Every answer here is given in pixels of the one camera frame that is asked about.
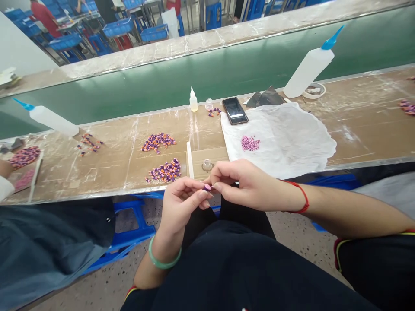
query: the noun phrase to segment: speckled floor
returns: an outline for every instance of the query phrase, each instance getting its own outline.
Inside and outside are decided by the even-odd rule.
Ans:
[[[143,215],[148,225],[158,228],[162,200],[146,199]],[[211,200],[218,205],[220,197]],[[335,270],[333,243],[335,236],[317,232],[309,219],[289,213],[268,213],[269,221],[279,242],[338,278],[347,281]],[[132,214],[117,217],[116,231],[133,229],[136,222]],[[138,264],[147,251],[149,241],[137,246],[124,260],[110,264],[76,282],[48,300],[34,307],[33,311],[118,311],[125,294],[132,286]]]

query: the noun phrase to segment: white sleeve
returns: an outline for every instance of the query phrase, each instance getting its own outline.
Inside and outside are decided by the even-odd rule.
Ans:
[[[14,187],[6,178],[0,176],[0,202],[14,192]]]

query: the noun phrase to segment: wrist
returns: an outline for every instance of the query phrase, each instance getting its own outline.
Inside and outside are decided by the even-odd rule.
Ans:
[[[301,189],[294,186],[293,184],[284,181],[278,180],[278,183],[278,188],[280,189],[280,198],[284,198],[284,200],[278,200],[281,205],[278,210],[282,212],[301,211],[306,204],[306,198]]]
[[[160,227],[153,240],[153,256],[161,263],[174,261],[182,247],[183,235],[184,230],[171,234]]]

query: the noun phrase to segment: red shirt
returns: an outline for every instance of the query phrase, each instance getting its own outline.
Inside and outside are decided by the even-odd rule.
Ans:
[[[176,2],[167,0],[167,3],[166,3],[167,10],[174,8],[176,10],[176,16],[180,14],[181,7],[182,7],[182,2],[180,0],[176,0]]]
[[[62,34],[57,31],[57,25],[53,21],[55,17],[46,6],[40,4],[39,2],[32,1],[30,8],[33,12],[33,16],[42,22],[43,26],[46,27],[54,38],[62,36]]]

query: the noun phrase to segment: green jade bangle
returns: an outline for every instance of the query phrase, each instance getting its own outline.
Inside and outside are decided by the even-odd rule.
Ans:
[[[158,260],[154,257],[154,255],[153,255],[153,251],[152,251],[154,237],[155,237],[155,235],[151,238],[151,241],[150,241],[150,246],[148,247],[148,254],[150,255],[150,259],[151,259],[151,261],[153,262],[153,264],[154,264],[157,268],[162,269],[162,270],[167,270],[167,269],[173,268],[173,267],[176,265],[176,263],[179,261],[179,259],[180,259],[180,256],[181,256],[181,254],[182,254],[182,248],[180,248],[179,254],[177,255],[176,259],[175,259],[174,261],[172,261],[171,263],[162,263],[162,262],[159,262],[159,261],[158,261]]]

